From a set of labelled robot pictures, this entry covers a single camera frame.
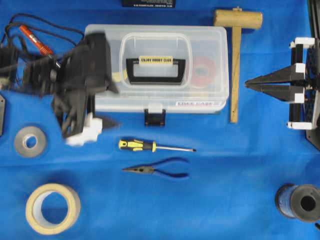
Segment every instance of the toolbox handle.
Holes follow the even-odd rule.
[[[127,58],[125,63],[128,79],[132,85],[180,85],[186,68],[185,59],[173,59],[173,64],[178,65],[178,75],[176,77],[134,76],[134,64],[139,64],[139,58]]]

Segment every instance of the blue tablecloth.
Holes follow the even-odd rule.
[[[168,114],[164,128],[144,127],[140,113],[104,113],[121,126],[103,132],[97,142],[70,147],[64,144],[51,110],[52,97],[40,99],[2,91],[7,105],[0,137],[0,239],[320,237],[312,224],[284,218],[274,203],[277,189],[285,183],[319,184],[319,152],[305,139],[303,131],[286,128],[287,104],[244,87],[246,80],[290,64],[289,43],[295,37],[310,36],[306,1],[176,1],[174,9],[122,8],[120,0],[0,1],[1,29],[17,12],[80,30],[88,24],[211,26],[214,9],[236,6],[262,11],[264,18],[261,29],[244,30],[242,34],[238,124],[229,123],[229,101],[218,115]],[[34,21],[29,23],[51,29]],[[78,40],[76,34],[57,32]],[[56,53],[72,47],[54,37],[38,36]],[[231,53],[230,30],[228,37]],[[22,158],[15,151],[16,133],[29,125],[39,126],[47,135],[48,146],[40,157]],[[193,147],[197,152],[120,151],[117,142],[123,136]],[[189,160],[189,166],[168,167],[170,171],[189,172],[189,180],[175,182],[121,171],[169,157]],[[46,183],[71,186],[82,205],[75,225],[53,236],[33,231],[25,217],[29,195]],[[60,202],[52,201],[61,208]]]

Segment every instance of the black clamp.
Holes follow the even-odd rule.
[[[148,109],[144,110],[144,125],[145,126],[161,126],[166,124],[166,110],[161,113],[149,113]]]

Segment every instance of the label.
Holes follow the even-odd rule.
[[[122,7],[175,8],[176,0],[122,0]]]
[[[176,101],[175,105],[179,107],[211,107],[216,105],[214,101]]]
[[[173,56],[140,56],[139,64],[173,64]]]

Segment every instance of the masking tape roll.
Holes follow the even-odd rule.
[[[42,203],[52,193],[62,195],[67,203],[68,211],[64,220],[58,224],[48,222],[42,214]],[[49,183],[38,187],[28,198],[25,216],[29,225],[43,235],[59,234],[70,228],[78,219],[81,203],[78,194],[69,186]]]

